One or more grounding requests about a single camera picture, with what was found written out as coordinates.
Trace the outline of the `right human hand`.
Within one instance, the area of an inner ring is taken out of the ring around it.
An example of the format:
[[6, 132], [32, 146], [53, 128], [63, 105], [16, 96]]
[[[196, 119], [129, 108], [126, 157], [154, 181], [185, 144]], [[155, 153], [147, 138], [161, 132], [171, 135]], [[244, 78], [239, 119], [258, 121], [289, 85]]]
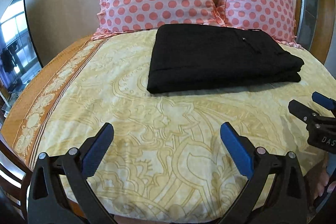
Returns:
[[325, 190], [328, 193], [332, 193], [335, 188], [335, 181], [329, 184], [330, 176], [326, 171], [326, 167], [327, 161], [323, 161], [321, 166], [317, 169], [317, 178], [313, 192], [313, 200], [315, 200], [317, 197], [321, 197]]

